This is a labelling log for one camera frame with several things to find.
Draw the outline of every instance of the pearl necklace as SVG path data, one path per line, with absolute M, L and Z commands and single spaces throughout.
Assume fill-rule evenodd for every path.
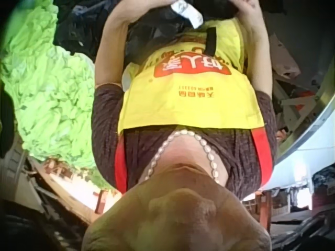
M 186 129 L 183 129 L 181 131 L 175 131 L 175 133 L 170 135 L 167 138 L 167 140 L 163 142 L 162 146 L 158 148 L 157 153 L 155 154 L 154 158 L 150 163 L 150 168 L 148 170 L 148 174 L 145 177 L 145 180 L 148 180 L 153 174 L 153 169 L 157 166 L 157 161 L 160 159 L 161 154 L 164 152 L 169 143 L 173 141 L 175 138 L 179 137 L 180 135 L 192 136 L 200 143 L 205 153 L 207 154 L 207 158 L 210 161 L 210 167 L 212 168 L 211 174 L 213 176 L 213 179 L 215 180 L 216 183 L 220 184 L 220 181 L 218 180 L 219 177 L 219 172 L 217 170 L 218 165 L 214 162 L 214 154 L 211 153 L 211 148 L 209 145 L 207 145 L 207 141 L 202 139 L 201 136 L 196 134 L 195 132 Z

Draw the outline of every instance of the brown sweater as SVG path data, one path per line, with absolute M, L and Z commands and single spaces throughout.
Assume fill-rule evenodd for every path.
M 107 84 L 96 90 L 93 103 L 93 154 L 100 173 L 114 187 L 117 128 L 123 97 L 124 92 L 120 87 Z M 272 159 L 275 160 L 277 126 L 272 101 L 263 92 L 256 91 L 256 97 L 264 119 Z M 221 157 L 229 175 L 226 187 L 239 199 L 259 189 L 261 171 L 250 130 L 186 128 L 203 137 Z M 136 185 L 158 148 L 175 129 L 176 125 L 153 125 L 124 131 L 128 189 Z

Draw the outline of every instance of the yellow apron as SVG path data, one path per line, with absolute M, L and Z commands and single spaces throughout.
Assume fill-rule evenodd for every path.
M 217 29 L 215 56 L 203 55 L 208 27 Z M 235 19 L 207 22 L 178 43 L 155 51 L 141 67 L 129 65 L 118 132 L 179 124 L 199 128 L 264 126 L 254 89 L 242 74 L 244 46 Z

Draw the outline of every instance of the red logo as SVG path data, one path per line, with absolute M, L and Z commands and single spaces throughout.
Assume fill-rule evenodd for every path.
M 173 73 L 199 74 L 204 72 L 231 75 L 230 69 L 216 59 L 194 52 L 182 52 L 158 64 L 155 67 L 154 77 L 165 77 Z

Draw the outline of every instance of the green cloth pile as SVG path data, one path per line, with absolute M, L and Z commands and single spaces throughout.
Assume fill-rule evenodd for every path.
M 1 62 L 23 148 L 40 160 L 56 157 L 76 168 L 96 169 L 91 145 L 93 62 L 54 46 L 58 8 L 52 0 L 35 4 L 34 9 L 14 12 Z

